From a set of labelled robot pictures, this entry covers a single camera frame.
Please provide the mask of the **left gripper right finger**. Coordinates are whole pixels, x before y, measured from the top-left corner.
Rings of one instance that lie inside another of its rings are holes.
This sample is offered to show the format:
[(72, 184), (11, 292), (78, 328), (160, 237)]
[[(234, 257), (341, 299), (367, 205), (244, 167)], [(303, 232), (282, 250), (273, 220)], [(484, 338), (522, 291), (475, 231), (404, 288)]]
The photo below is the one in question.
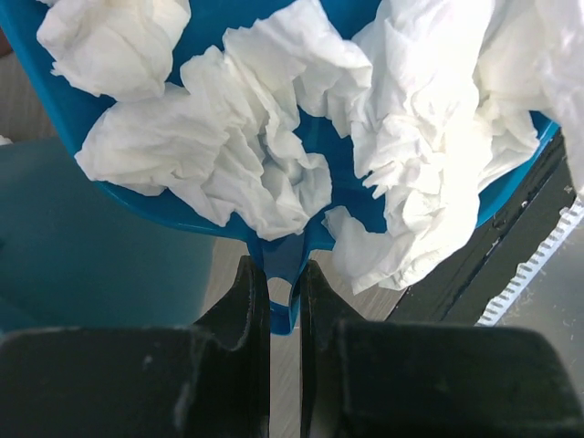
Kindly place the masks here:
[(299, 278), (304, 437), (580, 437), (556, 350), (521, 328), (362, 317), (316, 262)]

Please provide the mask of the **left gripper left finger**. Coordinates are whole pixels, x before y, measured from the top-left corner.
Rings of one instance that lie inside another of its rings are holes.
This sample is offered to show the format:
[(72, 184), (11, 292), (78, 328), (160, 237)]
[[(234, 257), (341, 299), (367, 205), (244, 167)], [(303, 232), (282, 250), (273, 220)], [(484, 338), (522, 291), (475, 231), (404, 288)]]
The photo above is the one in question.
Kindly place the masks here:
[(4, 437), (266, 437), (266, 276), (241, 258), (190, 326), (39, 328), (1, 340)]

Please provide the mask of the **teal trash bin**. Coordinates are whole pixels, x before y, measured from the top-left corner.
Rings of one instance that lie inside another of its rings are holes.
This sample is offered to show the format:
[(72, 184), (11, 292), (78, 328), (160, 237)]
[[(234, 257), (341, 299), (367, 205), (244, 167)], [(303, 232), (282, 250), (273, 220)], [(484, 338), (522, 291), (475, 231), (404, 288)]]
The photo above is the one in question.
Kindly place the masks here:
[(131, 213), (56, 139), (1, 149), (3, 332), (193, 323), (213, 244)]

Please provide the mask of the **paper scrap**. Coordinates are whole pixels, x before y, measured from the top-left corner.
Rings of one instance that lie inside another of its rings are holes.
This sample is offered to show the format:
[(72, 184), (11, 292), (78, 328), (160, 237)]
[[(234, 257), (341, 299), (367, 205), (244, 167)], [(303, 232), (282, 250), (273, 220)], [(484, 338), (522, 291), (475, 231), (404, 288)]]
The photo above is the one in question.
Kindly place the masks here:
[(480, 192), (538, 147), (527, 111), (510, 111), (476, 66), (498, 1), (383, 1), (354, 37), (372, 64), (349, 109), (354, 172), (384, 201), (386, 230), (342, 206), (324, 224), (354, 293), (399, 290), (430, 274), (475, 230)]
[(492, 132), (492, 159), (479, 186), (529, 160), (538, 147), (530, 114), (562, 129), (576, 192), (583, 193), (583, 4), (498, 1), (474, 77), (478, 114)]
[(118, 102), (89, 131), (76, 161), (93, 181), (146, 195), (171, 192), (225, 226), (233, 214), (266, 240), (299, 234), (331, 201), (326, 158), (296, 131), (302, 114), (349, 134), (349, 106), (372, 66), (318, 1), (295, 1), (222, 47), (185, 62), (180, 85)]
[(159, 97), (192, 11), (187, 1), (46, 1), (36, 39), (51, 74), (94, 97)]

